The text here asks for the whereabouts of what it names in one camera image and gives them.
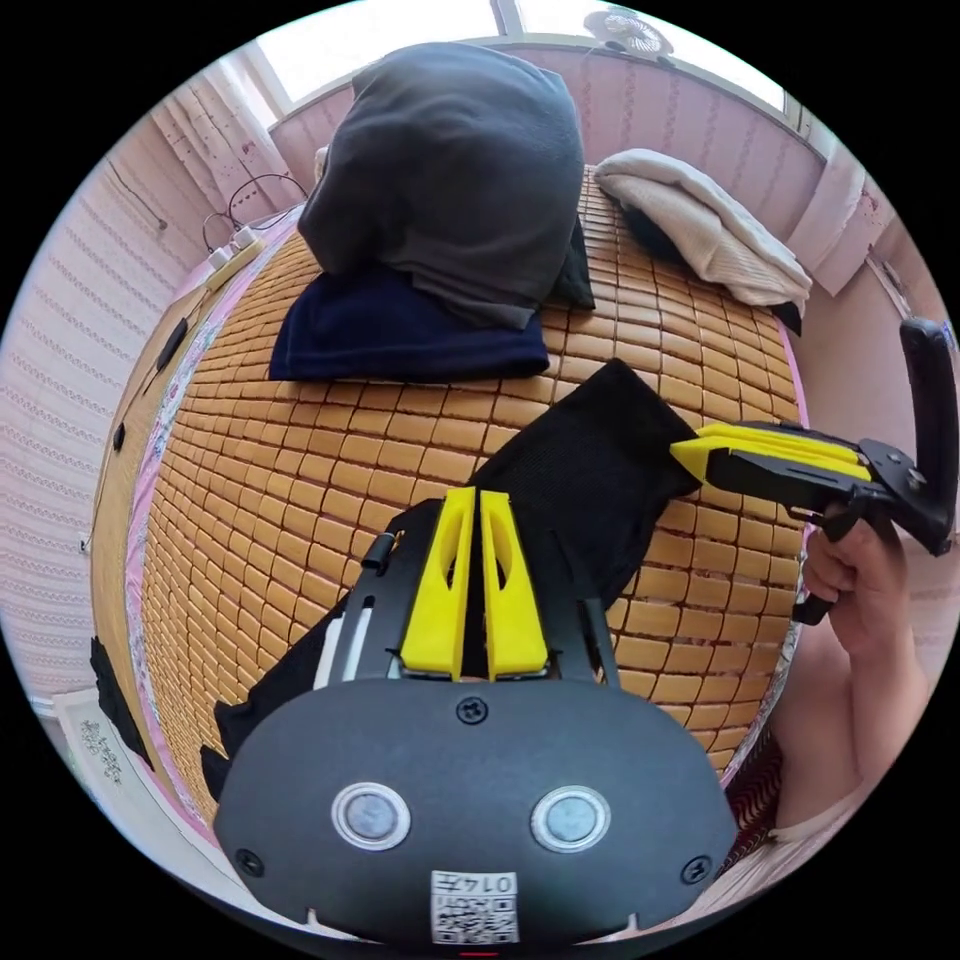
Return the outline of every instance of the sticker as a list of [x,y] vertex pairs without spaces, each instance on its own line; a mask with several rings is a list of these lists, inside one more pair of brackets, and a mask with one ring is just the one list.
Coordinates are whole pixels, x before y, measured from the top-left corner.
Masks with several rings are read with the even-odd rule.
[[433,942],[519,943],[515,873],[430,874]]

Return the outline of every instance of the bamboo mat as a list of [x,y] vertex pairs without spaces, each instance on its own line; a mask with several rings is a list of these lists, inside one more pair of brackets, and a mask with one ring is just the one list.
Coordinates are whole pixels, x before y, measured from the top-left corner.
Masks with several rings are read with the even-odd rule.
[[[597,307],[543,313],[549,371],[463,388],[272,383],[287,309],[316,275],[299,236],[248,288],[196,369],[163,457],[143,580],[163,734],[198,807],[199,749],[354,582],[389,520],[442,495],[620,357],[692,426],[796,421],[776,321],[654,263],[587,172],[581,216]],[[701,491],[671,504],[608,619],[621,683],[685,724],[718,771],[770,685],[802,531],[782,509]]]

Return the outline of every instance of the curtain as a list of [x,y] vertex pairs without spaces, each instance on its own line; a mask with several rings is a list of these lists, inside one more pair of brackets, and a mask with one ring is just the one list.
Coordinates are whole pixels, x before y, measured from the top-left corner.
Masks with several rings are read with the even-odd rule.
[[[222,62],[188,80],[154,107],[150,116],[213,208],[231,213],[239,223],[280,213],[304,199],[296,184],[279,176],[244,188],[256,176],[291,174]],[[240,193],[228,211],[237,190]]]
[[839,140],[787,246],[810,275],[836,296],[863,266],[895,216],[890,201]]

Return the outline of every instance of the yellow bracket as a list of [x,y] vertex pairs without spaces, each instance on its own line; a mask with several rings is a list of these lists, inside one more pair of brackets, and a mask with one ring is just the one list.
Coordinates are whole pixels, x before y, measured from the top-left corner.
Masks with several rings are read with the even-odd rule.
[[490,680],[542,673],[547,644],[507,494],[481,491],[480,534]]
[[706,483],[710,454],[715,450],[752,453],[778,460],[787,460],[818,470],[840,473],[869,482],[870,471],[863,466],[856,451],[839,443],[814,437],[779,433],[763,427],[712,423],[697,431],[695,440],[671,444],[674,459],[701,483]]
[[473,487],[450,490],[443,502],[400,648],[413,673],[460,679],[475,509]]

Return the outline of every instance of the hand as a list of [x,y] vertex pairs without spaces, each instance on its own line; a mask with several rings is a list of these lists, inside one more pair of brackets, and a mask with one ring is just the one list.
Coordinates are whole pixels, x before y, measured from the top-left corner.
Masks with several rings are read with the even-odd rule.
[[830,624],[853,658],[893,654],[910,636],[907,563],[892,523],[858,520],[838,543],[822,530],[807,545],[807,590],[834,603]]

